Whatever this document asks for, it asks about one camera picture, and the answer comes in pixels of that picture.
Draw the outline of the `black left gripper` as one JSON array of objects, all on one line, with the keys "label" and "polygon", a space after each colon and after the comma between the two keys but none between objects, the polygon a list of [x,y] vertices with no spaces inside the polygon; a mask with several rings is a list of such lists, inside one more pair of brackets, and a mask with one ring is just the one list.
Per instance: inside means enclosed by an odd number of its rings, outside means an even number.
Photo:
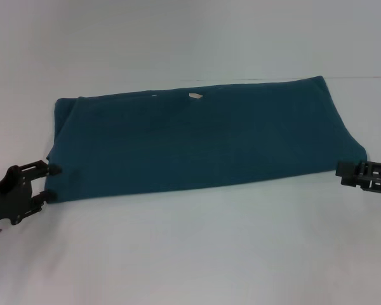
[{"label": "black left gripper", "polygon": [[60,173],[60,166],[41,160],[9,167],[0,181],[0,220],[8,219],[13,225],[19,224],[24,218],[41,211],[45,203],[56,201],[57,194],[52,190],[33,196],[31,182],[42,176]]}]

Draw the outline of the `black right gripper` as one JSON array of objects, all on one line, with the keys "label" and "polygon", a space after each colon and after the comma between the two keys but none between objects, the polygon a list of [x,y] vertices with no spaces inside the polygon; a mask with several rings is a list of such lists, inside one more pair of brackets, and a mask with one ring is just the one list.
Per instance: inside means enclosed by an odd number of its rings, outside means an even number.
[{"label": "black right gripper", "polygon": [[381,163],[339,161],[335,175],[341,185],[358,185],[363,191],[381,194]]}]

